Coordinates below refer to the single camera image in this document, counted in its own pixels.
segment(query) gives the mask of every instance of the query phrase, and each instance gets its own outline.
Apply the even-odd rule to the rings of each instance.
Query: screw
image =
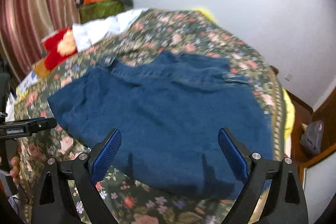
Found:
[[[85,160],[87,158],[87,153],[81,153],[78,157],[80,160]]]
[[[48,164],[49,164],[49,165],[52,165],[54,162],[55,162],[55,159],[54,159],[54,158],[50,158],[50,159],[48,159]]]
[[[256,159],[256,160],[258,160],[258,159],[261,158],[261,156],[260,156],[259,153],[253,153],[253,154],[252,154],[252,157],[253,157],[254,159]]]
[[[285,158],[285,163],[287,164],[291,164],[292,163],[292,160],[290,158]]]

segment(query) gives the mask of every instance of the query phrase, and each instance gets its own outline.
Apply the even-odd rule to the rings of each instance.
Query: blue gripper pad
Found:
[[[104,179],[108,169],[112,165],[113,159],[117,154],[120,145],[121,132],[116,129],[114,134],[107,140],[104,147],[101,149],[100,154],[97,156],[90,168],[90,179],[94,185]]]
[[[218,133],[218,144],[236,179],[245,184],[249,178],[248,164],[223,129]]]

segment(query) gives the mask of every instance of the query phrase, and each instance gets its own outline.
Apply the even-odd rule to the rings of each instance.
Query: curtain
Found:
[[[1,0],[0,10],[0,52],[16,83],[41,59],[43,37],[80,22],[74,0]]]

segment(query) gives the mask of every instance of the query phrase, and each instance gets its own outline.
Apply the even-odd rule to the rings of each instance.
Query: bed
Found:
[[[47,98],[73,79],[81,77],[103,54],[117,55],[126,64],[136,66],[151,62],[163,49],[172,53],[193,52],[228,58],[231,71],[249,78],[260,107],[272,115],[273,158],[283,158],[286,103],[275,74],[255,49],[199,11],[150,9],[142,13],[127,32],[105,39],[72,56],[47,79],[30,87],[27,97],[15,106],[15,119],[52,117]],[[50,133],[41,132],[19,141],[22,147],[22,186],[30,200],[46,159],[71,160],[81,152],[89,151],[59,125]],[[81,220],[90,223],[74,182],[69,181],[69,186]],[[234,204],[234,200],[191,199],[165,193],[125,176],[113,167],[96,188],[122,224],[221,223]],[[261,195],[251,223],[259,218],[266,197],[267,191]],[[29,223],[31,203],[25,207],[25,218]]]

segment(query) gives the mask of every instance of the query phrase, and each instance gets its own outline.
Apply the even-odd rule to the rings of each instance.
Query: wooden frame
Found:
[[[315,156],[311,160],[309,160],[306,163],[301,164],[299,166],[299,178],[300,178],[300,181],[301,181],[303,187],[305,186],[305,184],[304,184],[304,182],[305,182],[305,172],[306,172],[307,168],[312,167],[315,164],[318,164],[319,162],[321,162],[322,160],[326,159],[331,154],[333,154],[335,151],[336,151],[336,143],[334,145],[330,146],[327,150],[323,151],[321,154]]]

